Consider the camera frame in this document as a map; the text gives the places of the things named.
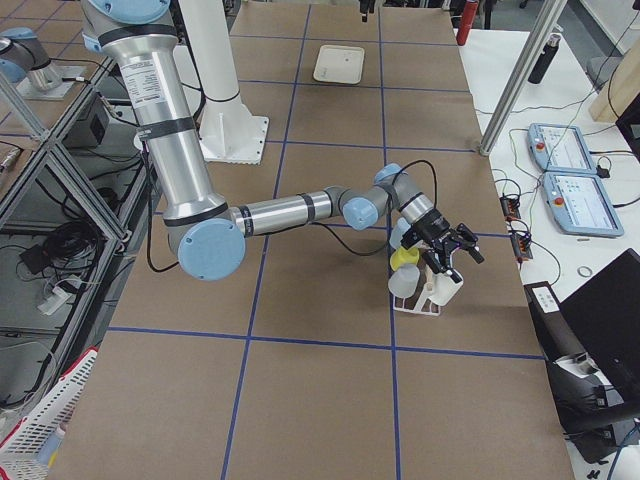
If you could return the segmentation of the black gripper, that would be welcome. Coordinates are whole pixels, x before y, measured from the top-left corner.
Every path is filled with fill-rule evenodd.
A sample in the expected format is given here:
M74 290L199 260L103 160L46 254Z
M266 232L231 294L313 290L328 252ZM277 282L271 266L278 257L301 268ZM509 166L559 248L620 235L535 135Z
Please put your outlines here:
M477 235L464 223L452 228L440 212L428 212L415 221L404 234L401 246L409 249L420 241L429 248L423 253L423 259L430 270L448 276L455 284L463 281L461 274L450 265L455 251L463 249L477 264L484 262Z

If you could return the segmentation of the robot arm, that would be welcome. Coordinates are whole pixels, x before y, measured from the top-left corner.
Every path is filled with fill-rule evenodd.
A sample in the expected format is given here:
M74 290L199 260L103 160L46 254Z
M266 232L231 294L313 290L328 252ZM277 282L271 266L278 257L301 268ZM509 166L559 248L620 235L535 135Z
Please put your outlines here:
M162 220L180 268L202 281L234 274L252 238L347 226L391 231L429 269L462 281L454 257L483 257L476 234L439 211L392 153L421 90L387 84L386 47L407 49L397 10L249 1L228 23L218 1L85 1L83 36L120 70Z

